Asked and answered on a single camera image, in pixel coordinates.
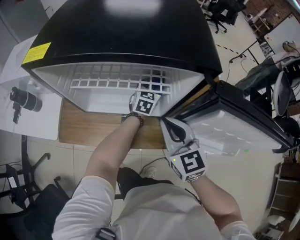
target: mini fridge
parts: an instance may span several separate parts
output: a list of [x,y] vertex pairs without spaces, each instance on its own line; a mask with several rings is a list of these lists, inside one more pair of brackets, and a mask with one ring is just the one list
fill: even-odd
[[[201,106],[212,109],[206,101],[216,101],[226,93],[218,94],[219,83],[213,81],[222,68],[196,0],[68,0],[30,50],[33,54],[22,67],[83,111],[128,114],[133,93],[152,92],[160,95],[152,116],[170,116],[184,105],[187,112],[172,116],[190,123],[199,132],[201,144],[211,151],[232,156],[241,149],[293,145],[271,117],[241,94],[230,100],[229,110],[218,104],[213,112],[197,114]],[[205,101],[200,98],[186,106],[208,85],[211,94],[205,94]],[[237,116],[230,111],[235,101],[240,109],[249,105],[254,112],[243,110]],[[225,130],[237,123],[234,134]]]

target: white desk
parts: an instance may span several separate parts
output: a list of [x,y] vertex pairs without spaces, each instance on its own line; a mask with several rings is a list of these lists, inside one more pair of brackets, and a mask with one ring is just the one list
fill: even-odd
[[62,98],[55,93],[43,93],[39,112],[21,109],[18,124],[13,122],[13,102],[9,92],[0,86],[0,129],[21,135],[57,140]]

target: shelf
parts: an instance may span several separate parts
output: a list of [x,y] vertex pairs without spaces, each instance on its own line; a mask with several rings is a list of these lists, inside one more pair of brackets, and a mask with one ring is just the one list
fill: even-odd
[[78,64],[72,89],[121,89],[172,94],[172,72],[165,67],[138,64]]

